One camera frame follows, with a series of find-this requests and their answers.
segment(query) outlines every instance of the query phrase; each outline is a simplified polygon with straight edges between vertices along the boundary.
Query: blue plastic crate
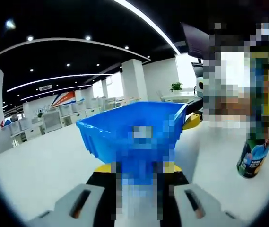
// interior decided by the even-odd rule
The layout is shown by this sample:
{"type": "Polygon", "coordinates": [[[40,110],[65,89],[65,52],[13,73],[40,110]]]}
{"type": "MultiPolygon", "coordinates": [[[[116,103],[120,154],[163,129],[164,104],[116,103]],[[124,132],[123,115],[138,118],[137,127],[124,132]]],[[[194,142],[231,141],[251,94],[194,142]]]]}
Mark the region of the blue plastic crate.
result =
{"type": "Polygon", "coordinates": [[[77,121],[76,125],[87,150],[96,158],[105,163],[121,162],[123,173],[149,179],[151,162],[174,161],[186,107],[181,103],[137,102],[77,121]],[[136,131],[142,126],[146,126],[148,138],[137,138],[136,131]]]}

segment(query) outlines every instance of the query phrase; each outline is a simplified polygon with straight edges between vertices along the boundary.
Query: black ceiling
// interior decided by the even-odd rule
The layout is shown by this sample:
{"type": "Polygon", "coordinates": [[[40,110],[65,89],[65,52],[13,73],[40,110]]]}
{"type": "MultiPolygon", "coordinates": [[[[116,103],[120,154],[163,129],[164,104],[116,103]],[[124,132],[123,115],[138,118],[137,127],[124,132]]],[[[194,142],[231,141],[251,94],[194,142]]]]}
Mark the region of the black ceiling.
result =
{"type": "MultiPolygon", "coordinates": [[[[205,0],[128,2],[149,16],[174,43],[184,40],[180,22],[205,32],[211,31],[211,22],[229,22],[229,28],[233,31],[242,25],[232,17],[238,13],[228,14],[230,10],[224,11],[223,6],[215,3],[216,1],[210,1],[211,4],[205,0]]],[[[241,12],[244,12],[241,18],[246,22],[251,21],[251,14],[242,7],[239,6],[241,12]]],[[[52,37],[84,39],[86,35],[90,35],[93,41],[121,48],[127,45],[130,51],[145,57],[150,55],[151,62],[175,55],[173,49],[167,46],[165,40],[148,24],[113,0],[20,1],[11,7],[9,15],[14,20],[16,29],[3,32],[0,52],[25,42],[29,35],[35,40],[52,37]]],[[[178,49],[181,52],[186,50],[184,46],[178,46],[178,49]]],[[[39,93],[36,91],[38,87],[48,84],[55,85],[53,89],[72,87],[75,82],[77,85],[85,84],[91,77],[45,81],[6,92],[12,87],[57,76],[100,73],[116,64],[114,69],[108,71],[115,73],[121,70],[122,62],[131,58],[146,60],[114,48],[72,41],[31,43],[7,51],[0,55],[0,68],[4,72],[3,101],[12,104],[5,110],[21,105],[21,98],[39,93]]]]}

